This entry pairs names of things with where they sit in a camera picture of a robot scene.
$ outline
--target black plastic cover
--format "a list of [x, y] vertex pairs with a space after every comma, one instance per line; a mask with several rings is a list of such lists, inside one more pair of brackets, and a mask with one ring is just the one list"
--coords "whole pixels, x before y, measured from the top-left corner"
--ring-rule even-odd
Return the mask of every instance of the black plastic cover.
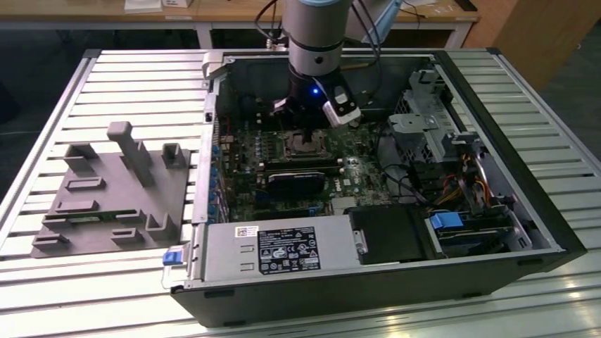
[[410, 206], [360, 206], [348, 209], [353, 231], [362, 230], [368, 252], [361, 264], [436, 259], [422, 210]]

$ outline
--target gray plastic post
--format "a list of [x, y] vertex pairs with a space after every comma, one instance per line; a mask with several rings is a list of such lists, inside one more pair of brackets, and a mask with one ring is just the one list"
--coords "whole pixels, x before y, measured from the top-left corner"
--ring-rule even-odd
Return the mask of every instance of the gray plastic post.
[[112, 122], [106, 131], [110, 141], [114, 141], [121, 148], [122, 155], [133, 169], [142, 187], [154, 185], [154, 179], [148, 169], [148, 152], [142, 146], [133, 142], [132, 124], [126, 121]]

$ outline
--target blue tab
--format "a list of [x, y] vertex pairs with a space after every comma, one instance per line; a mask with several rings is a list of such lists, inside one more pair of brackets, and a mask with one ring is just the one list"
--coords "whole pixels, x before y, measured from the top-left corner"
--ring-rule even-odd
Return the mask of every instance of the blue tab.
[[162, 265], [169, 266], [169, 265], [182, 265], [182, 252], [181, 250], [178, 251], [168, 251], [164, 253], [162, 255]]
[[462, 227], [458, 213], [437, 213], [430, 217], [430, 222], [436, 230]]

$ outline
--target sticker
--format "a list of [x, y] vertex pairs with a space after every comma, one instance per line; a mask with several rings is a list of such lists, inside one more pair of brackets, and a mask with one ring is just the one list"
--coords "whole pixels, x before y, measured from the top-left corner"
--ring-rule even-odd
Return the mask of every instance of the sticker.
[[321, 268], [314, 227], [258, 231], [257, 242], [264, 275]]
[[258, 232], [258, 227], [256, 225], [249, 227], [236, 227], [234, 228], [234, 236], [236, 237], [256, 237], [256, 233]]

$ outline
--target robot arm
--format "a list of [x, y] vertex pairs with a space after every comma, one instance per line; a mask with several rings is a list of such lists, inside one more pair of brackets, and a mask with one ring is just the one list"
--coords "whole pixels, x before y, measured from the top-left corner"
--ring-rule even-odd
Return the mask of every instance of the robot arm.
[[[381, 41], [376, 36], [380, 40], [386, 37], [401, 0], [370, 0], [365, 7], [361, 0], [354, 3], [352, 0], [288, 0], [282, 16], [282, 28], [289, 38], [288, 103], [301, 115], [322, 111], [333, 127], [361, 115], [340, 70], [342, 40], [348, 36], [369, 41], [365, 26], [370, 27], [372, 41], [378, 44]], [[377, 18], [377, 33], [370, 26], [372, 18]]]

